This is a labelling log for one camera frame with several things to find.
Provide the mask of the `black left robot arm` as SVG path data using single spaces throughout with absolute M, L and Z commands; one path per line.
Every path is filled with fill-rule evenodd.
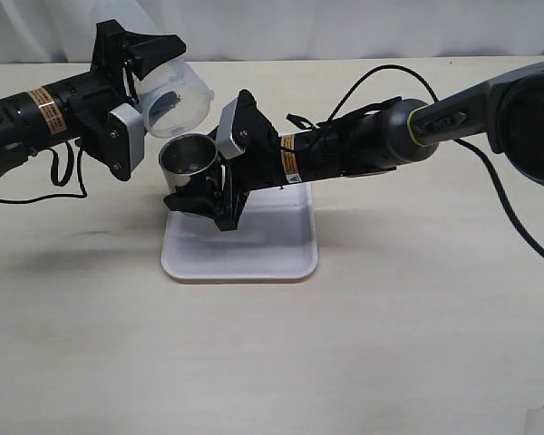
M 0 178 L 43 150 L 78 140 L 116 179 L 129 180 L 147 133 L 135 83 L 186 50 L 176 34 L 99 22 L 88 72 L 0 99 Z

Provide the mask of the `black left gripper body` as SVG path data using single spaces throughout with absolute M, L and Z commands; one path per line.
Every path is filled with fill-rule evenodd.
M 90 70 L 53 85 L 66 124 L 56 138 L 77 139 L 84 152 L 120 181 L 129 180 L 131 173 L 116 163 L 120 143 L 110 136 L 114 125 L 109 114 L 123 103 L 133 104 L 124 77 L 130 70 L 122 50 L 126 32 L 115 20 L 98 23 Z

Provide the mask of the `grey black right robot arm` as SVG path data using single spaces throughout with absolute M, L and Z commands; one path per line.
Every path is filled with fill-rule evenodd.
M 393 97 L 344 116 L 281 134 L 242 91 L 219 125 L 190 147 L 172 140 L 165 170 L 186 177 L 164 199 L 168 209 L 238 227 L 257 190 L 342 177 L 366 177 L 429 159 L 440 143 L 485 134 L 525 177 L 544 186 L 544 61 L 503 73 L 442 100 Z

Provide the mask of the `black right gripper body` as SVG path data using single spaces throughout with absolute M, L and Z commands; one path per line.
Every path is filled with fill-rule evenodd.
M 279 134 L 271 121 L 259 110 L 254 95 L 247 89 L 239 91 L 239 115 L 235 126 L 247 145 L 241 156 L 226 160 L 223 177 L 221 215 L 214 220 L 221 231 L 238 228 L 249 193 L 281 186 L 284 176 L 280 168 Z

